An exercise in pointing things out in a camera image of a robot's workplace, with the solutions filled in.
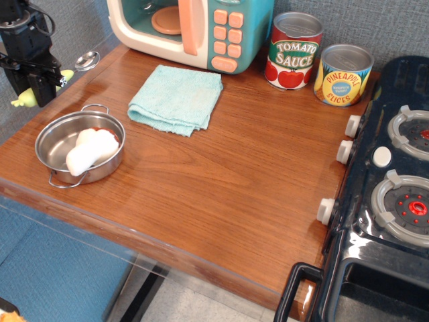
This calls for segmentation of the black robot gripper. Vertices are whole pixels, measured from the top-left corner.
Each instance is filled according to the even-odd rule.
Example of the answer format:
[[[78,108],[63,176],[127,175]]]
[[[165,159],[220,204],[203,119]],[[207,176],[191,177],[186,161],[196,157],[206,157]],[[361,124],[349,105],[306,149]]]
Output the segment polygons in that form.
[[[39,107],[56,98],[56,85],[61,85],[61,64],[50,53],[49,33],[34,23],[1,26],[1,68],[16,95],[31,87]]]

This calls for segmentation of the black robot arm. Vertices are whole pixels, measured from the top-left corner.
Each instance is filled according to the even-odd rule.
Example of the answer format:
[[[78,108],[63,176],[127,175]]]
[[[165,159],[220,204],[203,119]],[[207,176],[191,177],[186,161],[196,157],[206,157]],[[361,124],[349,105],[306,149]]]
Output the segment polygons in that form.
[[[31,1],[1,2],[1,68],[15,93],[31,89],[39,107],[66,84],[61,63],[50,52],[55,31],[51,16]]]

